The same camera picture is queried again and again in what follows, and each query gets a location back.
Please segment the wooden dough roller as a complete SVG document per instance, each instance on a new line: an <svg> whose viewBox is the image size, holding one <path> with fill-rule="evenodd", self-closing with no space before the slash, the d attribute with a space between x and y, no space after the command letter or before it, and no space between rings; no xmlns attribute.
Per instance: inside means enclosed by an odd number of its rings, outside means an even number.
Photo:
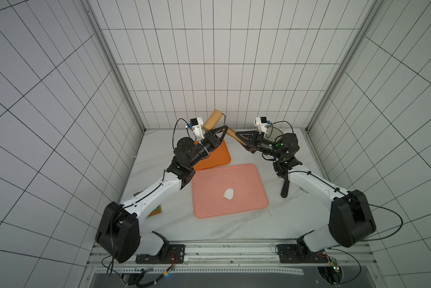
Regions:
<svg viewBox="0 0 431 288"><path fill-rule="evenodd" d="M220 119L222 118L223 113L217 109L215 109L206 122L203 125L203 129L208 132L216 127ZM240 144L245 145L245 143L236 135L235 131L231 128L228 128L227 134L238 141Z"/></svg>

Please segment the white dough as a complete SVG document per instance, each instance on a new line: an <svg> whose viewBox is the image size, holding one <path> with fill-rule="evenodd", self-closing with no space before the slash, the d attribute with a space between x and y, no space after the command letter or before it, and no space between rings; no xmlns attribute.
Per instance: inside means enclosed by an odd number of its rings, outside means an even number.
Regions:
<svg viewBox="0 0 431 288"><path fill-rule="evenodd" d="M224 191L223 194L224 198L227 200L232 200L234 198L234 189L233 188L228 188Z"/></svg>

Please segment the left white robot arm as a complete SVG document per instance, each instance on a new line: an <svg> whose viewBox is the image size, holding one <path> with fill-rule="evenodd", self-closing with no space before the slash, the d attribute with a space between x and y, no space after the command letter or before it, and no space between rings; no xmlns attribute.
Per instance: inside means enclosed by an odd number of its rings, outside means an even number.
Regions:
<svg viewBox="0 0 431 288"><path fill-rule="evenodd" d="M141 228L141 223L162 201L191 181L196 173L194 166L222 144L228 130L228 126L209 130L197 144L189 137L180 139L171 164L157 182L130 200L121 204L111 202L105 207L95 242L120 264L135 254L164 261L169 241L155 231Z"/></svg>

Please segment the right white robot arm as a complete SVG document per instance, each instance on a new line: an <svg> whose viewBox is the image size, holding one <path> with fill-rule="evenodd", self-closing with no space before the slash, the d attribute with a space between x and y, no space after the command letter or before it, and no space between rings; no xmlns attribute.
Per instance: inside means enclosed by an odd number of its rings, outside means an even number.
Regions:
<svg viewBox="0 0 431 288"><path fill-rule="evenodd" d="M287 196L289 184L295 184L329 210L328 224L297 240L297 251L301 256L335 246L349 248L376 231L376 223L363 192L335 186L306 169L296 158L300 147L295 133L286 133L274 140L256 130L235 132L233 136L247 151L259 152L272 160L276 175L284 180L282 197Z"/></svg>

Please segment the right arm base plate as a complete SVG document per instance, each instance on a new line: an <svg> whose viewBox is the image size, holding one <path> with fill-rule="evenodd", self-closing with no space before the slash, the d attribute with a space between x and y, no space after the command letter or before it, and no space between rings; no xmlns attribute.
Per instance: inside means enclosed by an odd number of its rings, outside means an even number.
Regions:
<svg viewBox="0 0 431 288"><path fill-rule="evenodd" d="M328 257L310 252L298 244L278 244L275 252L282 264L327 264Z"/></svg>

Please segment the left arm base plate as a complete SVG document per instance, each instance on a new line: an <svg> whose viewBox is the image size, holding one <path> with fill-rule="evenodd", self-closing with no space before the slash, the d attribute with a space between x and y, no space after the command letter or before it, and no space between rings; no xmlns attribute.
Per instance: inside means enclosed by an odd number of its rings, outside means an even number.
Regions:
<svg viewBox="0 0 431 288"><path fill-rule="evenodd" d="M182 264L184 256L184 244L167 244L155 256L149 254L137 255L136 263L143 265Z"/></svg>

